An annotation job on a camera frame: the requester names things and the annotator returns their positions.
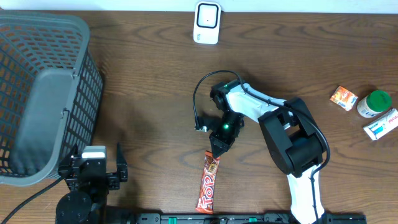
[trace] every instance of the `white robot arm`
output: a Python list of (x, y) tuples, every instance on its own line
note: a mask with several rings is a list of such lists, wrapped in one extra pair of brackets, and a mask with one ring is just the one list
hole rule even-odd
[[(223, 119), (218, 123), (219, 128), (213, 128), (210, 136), (213, 156), (218, 157), (228, 151), (243, 126), (243, 116), (259, 123), (272, 159), (277, 167), (287, 174), (293, 216), (301, 224), (315, 223), (317, 218), (313, 189), (318, 218), (325, 210), (320, 201), (319, 173), (313, 176), (313, 187), (310, 178), (312, 172), (322, 163), (322, 153), (325, 150), (313, 127), (296, 114), (270, 105), (269, 100), (274, 104), (300, 110), (312, 119), (308, 108), (298, 98), (285, 101), (260, 93), (247, 83), (243, 84), (243, 87), (245, 90), (238, 80), (228, 84), (219, 83), (212, 87), (210, 96), (217, 108), (224, 111)], [(285, 130), (296, 125), (299, 125), (300, 130), (288, 136)]]

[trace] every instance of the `wood grain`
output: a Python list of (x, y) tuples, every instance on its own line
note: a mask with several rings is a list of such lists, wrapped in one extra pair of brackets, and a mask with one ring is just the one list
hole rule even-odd
[[(398, 107), (398, 16), (363, 14), (224, 13), (217, 45), (192, 39), (193, 13), (67, 12), (90, 26), (90, 50), (105, 76), (94, 143), (105, 145), (109, 169), (121, 142), (129, 182), (110, 205), (193, 213), (209, 133), (194, 131), (192, 92), (209, 72), (239, 72), (255, 89), (303, 98), (331, 147), (320, 174), (322, 203), (333, 212), (363, 212), (368, 223), (396, 223), (398, 131), (372, 142), (370, 119), (329, 99), (338, 85), (360, 98), (388, 91)], [(199, 111), (217, 113), (203, 82)], [(0, 219), (51, 180), (26, 188), (0, 186)], [(67, 193), (59, 184), (23, 208), (10, 223), (53, 223)], [(258, 124), (248, 121), (222, 156), (215, 212), (288, 210), (286, 176), (276, 168)]]

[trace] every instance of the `red wrapper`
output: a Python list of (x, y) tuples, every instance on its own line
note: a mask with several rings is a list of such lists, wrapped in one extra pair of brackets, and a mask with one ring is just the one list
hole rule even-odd
[(205, 153), (205, 168), (201, 176), (200, 195), (196, 211), (213, 214), (214, 186), (220, 158), (214, 159), (211, 152)]

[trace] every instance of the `black cable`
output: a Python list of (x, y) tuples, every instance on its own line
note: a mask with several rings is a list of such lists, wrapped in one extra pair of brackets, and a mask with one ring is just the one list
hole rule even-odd
[(207, 77), (209, 77), (209, 76), (211, 76), (211, 75), (214, 75), (214, 74), (216, 74), (216, 73), (220, 73), (220, 72), (229, 72), (229, 73), (235, 74), (235, 75), (237, 76), (239, 82), (240, 82), (240, 85), (241, 85), (242, 90), (243, 90), (245, 93), (247, 93), (247, 94), (249, 94), (249, 95), (251, 95), (251, 96), (257, 98), (258, 100), (264, 101), (264, 102), (266, 102), (266, 103), (268, 103), (268, 104), (270, 104), (270, 105), (277, 106), (277, 107), (279, 107), (279, 108), (282, 108), (283, 110), (286, 110), (286, 111), (288, 111), (288, 112), (291, 112), (292, 114), (295, 114), (296, 116), (300, 116), (300, 117), (303, 118), (306, 122), (308, 122), (308, 123), (315, 129), (315, 131), (319, 134), (319, 136), (320, 136), (320, 138), (321, 138), (321, 144), (322, 144), (323, 148), (326, 150), (326, 159), (325, 159), (325, 161), (324, 161), (319, 167), (317, 167), (315, 170), (313, 170), (313, 171), (311, 172), (310, 180), (311, 180), (311, 187), (312, 187), (312, 199), (313, 199), (313, 208), (314, 208), (314, 212), (315, 212), (315, 218), (317, 219), (317, 223), (320, 223), (320, 222), (319, 222), (319, 218), (318, 218), (317, 203), (316, 203), (316, 199), (315, 199), (315, 179), (314, 179), (313, 177), (314, 177), (314, 175), (315, 175), (317, 172), (319, 172), (320, 170), (322, 170), (322, 169), (329, 163), (329, 160), (330, 160), (330, 147), (329, 147), (328, 141), (326, 140), (325, 135), (321, 132), (321, 130), (318, 128), (318, 126), (316, 126), (314, 120), (313, 120), (312, 118), (308, 117), (305, 113), (303, 113), (303, 112), (301, 112), (301, 111), (299, 111), (299, 110), (295, 110), (295, 109), (289, 108), (289, 107), (284, 106), (284, 105), (280, 105), (280, 104), (278, 104), (278, 103), (274, 103), (274, 102), (271, 101), (271, 99), (265, 100), (265, 99), (261, 98), (260, 96), (256, 96), (256, 95), (252, 94), (247, 88), (245, 88), (245, 87), (243, 86), (243, 80), (242, 80), (241, 76), (240, 76), (238, 73), (236, 73), (236, 72), (234, 72), (234, 71), (230, 71), (230, 70), (218, 70), (218, 71), (215, 71), (215, 72), (211, 72), (211, 73), (205, 75), (205, 76), (198, 82), (198, 84), (197, 84), (197, 86), (196, 86), (196, 88), (195, 88), (195, 91), (193, 92), (193, 113), (194, 113), (194, 115), (195, 115), (195, 122), (196, 122), (196, 126), (197, 126), (197, 127), (199, 126), (199, 123), (198, 123), (198, 115), (197, 115), (196, 106), (195, 106), (195, 94), (196, 94), (196, 92), (197, 92), (197, 90), (198, 90), (199, 84), (200, 84), (205, 78), (207, 78)]
[(46, 186), (44, 189), (42, 189), (41, 191), (37, 192), (36, 194), (30, 196), (28, 199), (26, 199), (24, 202), (22, 202), (21, 204), (19, 204), (12, 212), (10, 212), (10, 214), (8, 214), (8, 216), (1, 222), (1, 224), (6, 224), (8, 222), (8, 220), (15, 215), (15, 213), (18, 212), (18, 210), (20, 210), (23, 206), (25, 206), (27, 203), (29, 203), (30, 201), (32, 201), (33, 199), (37, 198), (38, 196), (42, 195), (44, 192), (50, 190), (52, 187), (54, 187), (55, 185), (57, 185), (59, 182), (61, 182), (64, 179), (64, 177), (60, 177), (58, 178), (56, 181), (54, 181), (53, 183), (51, 183), (50, 185)]
[(192, 96), (193, 114), (195, 115), (195, 125), (196, 125), (195, 127), (196, 127), (196, 128), (199, 128), (199, 121), (198, 121), (198, 115), (197, 115), (197, 107), (196, 107), (196, 105), (195, 105), (195, 96), (196, 96), (198, 87), (199, 87), (200, 83), (201, 83), (204, 79), (206, 79), (207, 77), (212, 76), (212, 75), (217, 74), (217, 73), (221, 73), (221, 72), (233, 73), (233, 74), (235, 74), (235, 75), (237, 76), (237, 78), (239, 79), (239, 81), (240, 81), (241, 83), (243, 83), (243, 80), (242, 80), (241, 76), (240, 76), (238, 73), (234, 72), (234, 71), (229, 71), (229, 70), (218, 70), (218, 71), (215, 71), (215, 72), (210, 72), (209, 74), (205, 75), (205, 76), (198, 82), (197, 86), (195, 87), (195, 90), (193, 91), (193, 96)]

